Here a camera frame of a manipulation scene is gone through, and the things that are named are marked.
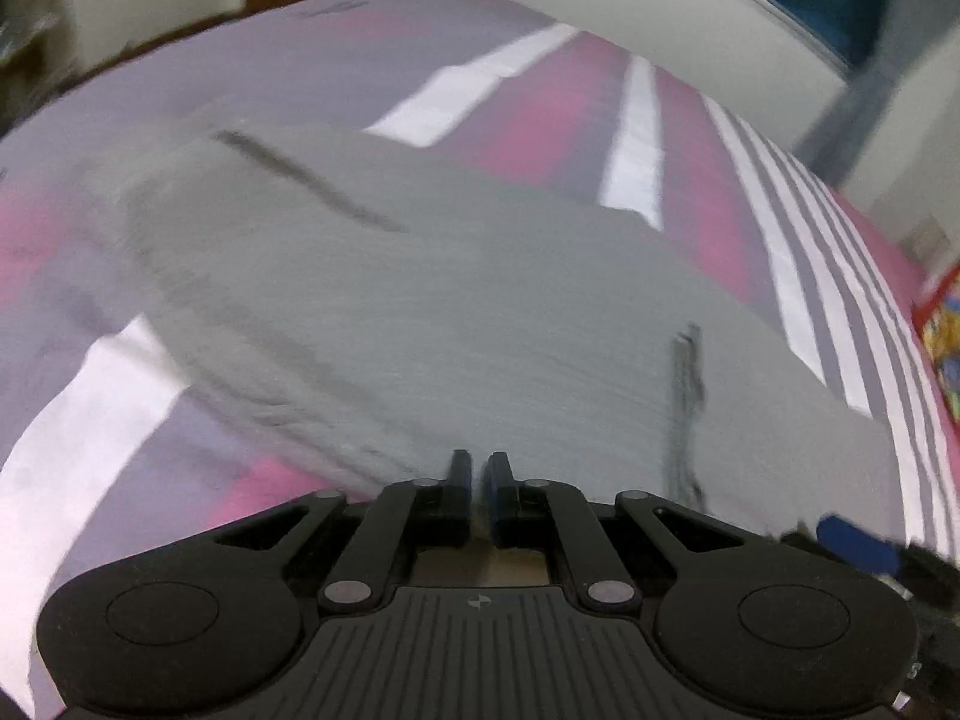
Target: striped bed sheet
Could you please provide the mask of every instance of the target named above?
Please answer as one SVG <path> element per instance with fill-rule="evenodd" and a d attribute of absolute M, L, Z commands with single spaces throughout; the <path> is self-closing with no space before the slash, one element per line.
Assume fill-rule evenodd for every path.
<path fill-rule="evenodd" d="M 957 447 L 904 317 L 916 276 L 841 197 L 666 71 L 514 2 L 306 1 L 99 76 L 0 142 L 0 686 L 32 716 L 61 708 L 32 638 L 58 586 L 350 487 L 192 391 L 97 232 L 90 157 L 184 118 L 326 122 L 636 211 L 889 426 L 907 536 L 956 556 Z"/>

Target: black device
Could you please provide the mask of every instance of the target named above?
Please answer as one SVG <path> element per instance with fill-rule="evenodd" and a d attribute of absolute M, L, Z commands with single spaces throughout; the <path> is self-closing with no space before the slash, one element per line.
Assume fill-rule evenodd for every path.
<path fill-rule="evenodd" d="M 466 452 L 79 576 L 37 625 L 62 717 L 893 715 L 918 634 L 880 581 L 641 490 L 517 482 L 503 453 L 484 490 L 493 546 L 541 550 L 549 584 L 409 584 L 476 535 Z"/>

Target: gray cloth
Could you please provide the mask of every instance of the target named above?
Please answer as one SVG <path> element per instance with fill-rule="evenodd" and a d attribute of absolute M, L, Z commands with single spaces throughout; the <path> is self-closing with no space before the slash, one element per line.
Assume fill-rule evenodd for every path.
<path fill-rule="evenodd" d="M 880 40 L 867 63 L 797 146 L 800 160 L 839 186 L 896 92 L 899 80 L 960 17 L 960 0 L 890 0 Z"/>
<path fill-rule="evenodd" d="M 841 512 L 902 536 L 885 430 L 639 215 L 320 127 L 147 163 L 111 180 L 162 340 L 225 412 L 372 487 L 438 476 L 464 448 L 595 500 L 664 493 L 671 346 L 696 322 L 710 513 L 779 533 Z"/>

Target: blue object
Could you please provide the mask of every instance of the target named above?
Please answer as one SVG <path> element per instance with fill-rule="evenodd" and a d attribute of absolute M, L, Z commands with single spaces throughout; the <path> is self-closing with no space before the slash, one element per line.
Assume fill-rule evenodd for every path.
<path fill-rule="evenodd" d="M 896 576 L 901 567 L 899 547 L 862 531 L 836 514 L 829 514 L 817 523 L 817 541 L 840 559 L 868 574 Z"/>

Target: curtain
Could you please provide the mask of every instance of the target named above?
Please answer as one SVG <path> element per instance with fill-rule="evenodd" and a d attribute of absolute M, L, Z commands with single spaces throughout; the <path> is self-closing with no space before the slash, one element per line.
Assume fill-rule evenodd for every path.
<path fill-rule="evenodd" d="M 803 137 L 796 149 L 800 160 L 827 184 L 841 184 L 856 165 L 899 80 L 958 18 L 960 0 L 890 0 L 874 52 Z"/>

